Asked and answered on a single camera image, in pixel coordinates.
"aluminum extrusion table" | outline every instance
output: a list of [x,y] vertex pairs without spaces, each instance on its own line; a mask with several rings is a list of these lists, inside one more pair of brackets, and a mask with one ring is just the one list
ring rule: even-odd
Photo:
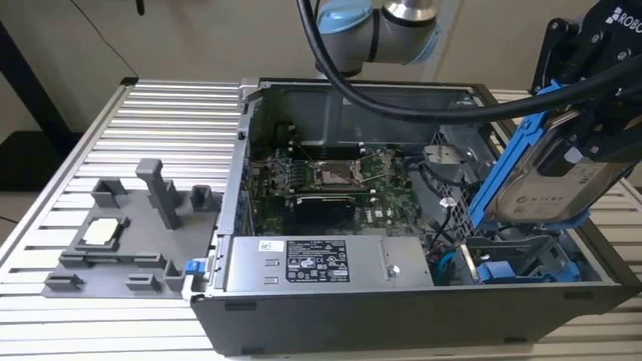
[[[239,85],[142,80],[122,86],[69,160],[0,247],[0,356],[33,360],[223,359],[190,305],[162,299],[45,299],[39,294],[59,254],[94,205],[99,177],[129,189],[142,157],[161,158],[181,190],[225,191],[237,137]],[[501,102],[525,92],[494,91]],[[621,181],[592,219],[642,275],[642,196]],[[281,359],[265,356],[262,359]],[[290,359],[642,359],[642,297],[600,316],[584,316],[530,346],[318,353]]]

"blue latch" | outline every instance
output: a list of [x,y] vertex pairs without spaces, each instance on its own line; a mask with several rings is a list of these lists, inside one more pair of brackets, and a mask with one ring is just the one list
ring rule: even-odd
[[185,274],[203,276],[206,272],[206,264],[205,260],[193,259],[187,261],[185,264]]
[[564,269],[554,275],[518,276],[508,261],[485,262],[478,267],[480,280],[485,284],[538,284],[546,282],[580,281],[580,268],[574,262],[568,262]]

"black cable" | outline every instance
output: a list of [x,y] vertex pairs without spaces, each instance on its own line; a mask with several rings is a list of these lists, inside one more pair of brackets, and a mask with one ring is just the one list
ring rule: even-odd
[[616,91],[623,83],[632,79],[635,74],[640,74],[642,69],[642,56],[637,56],[601,74],[557,91],[501,105],[466,109],[417,109],[400,107],[378,102],[350,85],[342,73],[338,71],[326,46],[324,45],[310,1],[297,0],[297,6],[300,7],[301,22],[309,39],[309,45],[317,63],[330,83],[338,88],[342,95],[362,108],[393,117],[396,120],[412,123],[425,123],[426,121],[449,124],[470,122],[489,123],[497,120],[525,117],[526,115],[537,114],[569,105],[592,96]]
[[317,22],[320,18],[320,5],[322,4],[322,0],[317,0],[317,4],[314,5],[314,21]]
[[[448,232],[453,232],[454,230],[460,229],[464,227],[464,224],[460,224],[458,226],[453,226],[450,227],[449,229],[445,229],[444,230],[444,235],[446,236]],[[426,231],[426,236],[430,234],[430,233],[437,233],[438,231],[437,230],[433,230],[433,231]]]
[[429,191],[432,191],[433,194],[436,194],[440,199],[445,198],[445,195],[442,194],[442,192],[440,192],[440,190],[430,183],[429,176],[422,171],[422,167],[420,167],[420,176],[422,177],[422,181],[426,184],[426,187],[429,187]]
[[470,188],[477,187],[477,184],[465,184],[445,178],[438,172],[434,171],[434,169],[426,163],[420,164],[420,170],[426,171],[434,179],[437,179],[448,186],[453,186],[464,190],[469,190]]
[[134,68],[131,67],[130,63],[127,62],[127,60],[123,58],[123,55],[121,55],[119,51],[111,46],[110,44],[110,41],[107,41],[107,39],[105,38],[103,36],[103,33],[101,32],[99,30],[99,27],[94,24],[94,22],[91,21],[89,15],[86,14],[86,12],[83,11],[83,9],[81,8],[79,4],[77,4],[77,1],[75,0],[70,0],[70,2],[74,4],[74,6],[77,7],[77,9],[79,9],[81,11],[81,14],[85,16],[85,18],[87,19],[91,27],[94,28],[94,30],[97,31],[97,34],[99,34],[99,37],[101,39],[103,40],[103,43],[110,47],[110,49],[114,51],[114,53],[117,54],[117,56],[121,58],[121,60],[123,60],[123,63],[125,65],[130,68],[131,72],[134,73],[134,75],[137,77],[139,77],[139,73],[137,73],[137,70],[134,70]]
[[512,224],[512,225],[509,225],[509,226],[500,227],[498,230],[497,230],[497,232],[504,232],[504,231],[506,231],[508,229],[514,229],[514,228],[520,228],[520,225]]
[[14,224],[19,224],[19,222],[17,220],[13,220],[11,218],[3,217],[3,216],[0,216],[0,220],[5,220],[5,221],[7,221],[10,223],[14,223]]
[[137,0],[137,11],[141,16],[145,15],[145,0]]
[[434,240],[437,241],[440,239],[440,236],[444,233],[444,230],[446,229],[446,226],[450,222],[450,218],[453,217],[453,207],[446,208],[446,219],[444,220],[442,226],[440,227],[438,233],[434,235]]

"motherboard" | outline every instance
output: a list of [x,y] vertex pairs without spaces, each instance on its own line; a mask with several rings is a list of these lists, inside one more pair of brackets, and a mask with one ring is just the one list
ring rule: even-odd
[[394,148],[291,144],[251,166],[257,235],[421,236],[430,230]]

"white sticker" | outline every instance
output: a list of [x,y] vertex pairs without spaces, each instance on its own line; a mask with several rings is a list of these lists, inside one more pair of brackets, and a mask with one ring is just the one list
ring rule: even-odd
[[85,232],[83,240],[86,244],[106,245],[114,238],[117,229],[119,228],[119,220],[115,218],[99,218],[93,221],[87,231]]
[[283,252],[285,242],[283,241],[259,241],[259,252]]
[[604,163],[577,164],[564,177],[536,177],[516,186],[506,209],[517,220],[546,220],[568,210],[586,184],[606,166]]

